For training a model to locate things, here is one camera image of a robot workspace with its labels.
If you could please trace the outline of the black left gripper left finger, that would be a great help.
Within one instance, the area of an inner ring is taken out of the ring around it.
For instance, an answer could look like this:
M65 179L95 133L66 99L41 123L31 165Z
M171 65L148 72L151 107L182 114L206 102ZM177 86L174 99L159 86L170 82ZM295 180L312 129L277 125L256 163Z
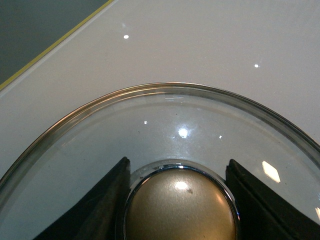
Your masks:
M130 187L130 160L123 157L73 207L36 240L113 240L116 219Z

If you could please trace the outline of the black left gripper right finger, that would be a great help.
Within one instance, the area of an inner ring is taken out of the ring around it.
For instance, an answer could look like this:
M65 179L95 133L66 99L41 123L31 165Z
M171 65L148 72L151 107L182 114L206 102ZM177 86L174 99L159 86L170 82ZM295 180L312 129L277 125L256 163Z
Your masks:
M226 167L244 240L318 240L320 226L298 211L234 159Z

